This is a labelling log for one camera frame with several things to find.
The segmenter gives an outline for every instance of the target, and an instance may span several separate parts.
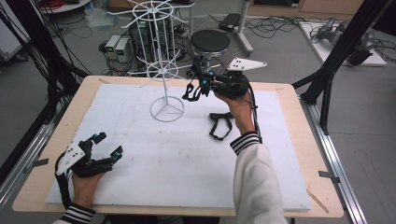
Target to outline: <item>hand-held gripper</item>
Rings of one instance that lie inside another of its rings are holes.
[[[61,154],[55,163],[55,177],[58,181],[59,190],[62,195],[62,202],[67,209],[71,204],[68,179],[70,170],[78,177],[90,177],[111,171],[113,165],[122,158],[122,147],[117,147],[109,158],[102,160],[92,160],[92,146],[99,144],[106,138],[105,133],[94,134],[85,141],[80,141],[78,145],[71,144],[67,150]]]
[[[184,100],[197,101],[201,94],[207,96],[210,91],[217,92],[231,99],[239,98],[245,95],[249,89],[248,78],[242,72],[266,65],[266,63],[235,58],[224,74],[215,74],[213,71],[204,73],[201,69],[201,60],[202,56],[194,56],[191,66],[191,71],[193,72],[192,80],[197,78],[199,87],[192,94],[192,97],[189,97],[189,94],[194,89],[191,81],[182,97]]]

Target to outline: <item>table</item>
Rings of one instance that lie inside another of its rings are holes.
[[[318,43],[313,43],[311,41],[310,32],[317,31],[318,28],[326,24],[325,22],[299,22],[300,27],[305,35],[305,38],[309,42],[309,45],[314,49],[315,53],[318,55],[320,60],[324,63],[329,57],[330,52],[332,52],[332,45],[327,39],[321,39]],[[371,49],[370,52],[373,54],[369,58],[366,59],[363,63],[359,64],[359,66],[372,66],[372,67],[383,67],[387,65],[387,63],[373,50]],[[344,61],[343,65],[350,65],[347,61]]]
[[[61,204],[44,203],[54,181],[54,164],[58,156],[73,140],[78,125],[88,110],[92,99],[100,85],[135,84],[148,82],[147,78],[139,77],[86,77],[81,84],[46,148],[40,160],[49,159],[49,164],[38,166],[26,180],[13,209],[19,212],[62,212]],[[185,87],[188,80],[175,79],[167,82],[168,86]],[[320,177],[318,171],[326,171],[326,166],[320,156],[315,138],[310,130],[304,111],[296,96],[294,88],[289,84],[251,83],[254,90],[275,91],[288,125],[290,138],[296,151],[296,156],[310,196],[312,209],[306,212],[286,212],[286,217],[341,217],[344,214],[337,193],[328,178]],[[234,216],[233,209],[193,208],[193,207],[145,207],[145,206],[115,206],[96,205],[98,213],[107,214],[153,214],[181,216]]]

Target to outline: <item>person's right hand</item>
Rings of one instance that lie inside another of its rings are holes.
[[[251,102],[249,92],[237,99],[230,99],[218,93],[215,93],[215,96],[224,101],[228,107],[230,107],[230,112],[235,118],[236,127],[239,129],[241,134],[255,131],[253,120],[251,118]]]

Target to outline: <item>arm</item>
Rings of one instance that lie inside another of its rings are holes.
[[[271,155],[255,133],[249,93],[234,100],[216,96],[230,107],[241,133],[231,142],[237,155],[233,177],[236,223],[287,223]]]
[[[90,207],[93,202],[93,196],[96,191],[97,184],[104,173],[94,175],[92,177],[80,178],[73,175],[73,186],[75,191],[75,201],[68,208],[61,219],[56,220],[52,224],[83,224],[90,223],[95,211]]]

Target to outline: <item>wooden table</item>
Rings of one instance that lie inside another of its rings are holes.
[[[147,78],[140,77],[86,77],[39,158],[49,159],[49,163],[33,169],[16,198],[13,209],[17,212],[63,212],[64,207],[61,204],[45,203],[55,179],[54,164],[73,140],[96,91],[100,85],[110,83],[141,85],[147,82]],[[168,81],[167,85],[185,87],[188,82],[188,80],[174,79]],[[151,82],[150,85],[161,86],[162,83]],[[318,175],[318,171],[327,171],[327,168],[294,88],[289,84],[277,83],[251,83],[251,85],[254,90],[277,93],[312,204],[312,209],[307,212],[285,212],[285,216],[341,217],[344,211],[332,181]],[[234,216],[233,209],[220,208],[95,205],[93,209],[98,213],[106,214]]]

